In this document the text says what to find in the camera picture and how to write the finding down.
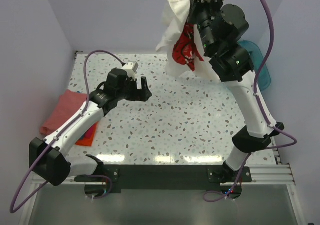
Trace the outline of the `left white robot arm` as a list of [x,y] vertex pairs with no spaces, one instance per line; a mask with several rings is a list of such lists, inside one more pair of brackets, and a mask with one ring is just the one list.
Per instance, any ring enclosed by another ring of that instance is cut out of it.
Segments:
[[99,181],[104,175],[102,162],[92,155],[84,158],[67,157],[76,142],[102,120],[122,100],[147,102],[152,96],[147,78],[137,86],[135,72],[114,68],[106,81],[89,94],[80,109],[61,127],[45,139],[35,138],[29,144],[29,169],[53,186],[69,177],[87,176]]

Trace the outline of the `white t shirt red print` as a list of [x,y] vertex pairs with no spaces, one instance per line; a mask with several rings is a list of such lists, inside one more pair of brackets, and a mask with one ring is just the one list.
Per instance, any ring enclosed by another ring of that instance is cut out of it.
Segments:
[[220,83],[209,58],[205,58],[198,29],[187,22],[190,9],[190,0],[166,0],[161,21],[167,29],[156,51],[166,51],[165,71],[168,75],[179,77],[186,72],[193,72],[200,78]]

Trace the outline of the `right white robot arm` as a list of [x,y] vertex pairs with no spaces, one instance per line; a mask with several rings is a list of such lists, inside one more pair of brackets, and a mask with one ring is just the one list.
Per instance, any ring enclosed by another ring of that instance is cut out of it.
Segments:
[[270,114],[254,85],[256,73],[250,54],[239,44],[249,29],[243,10],[224,4],[224,0],[190,0],[187,22],[197,26],[204,56],[233,94],[245,120],[245,126],[232,137],[230,155],[214,173],[220,183],[233,182],[241,175],[248,155],[265,150],[285,127]]

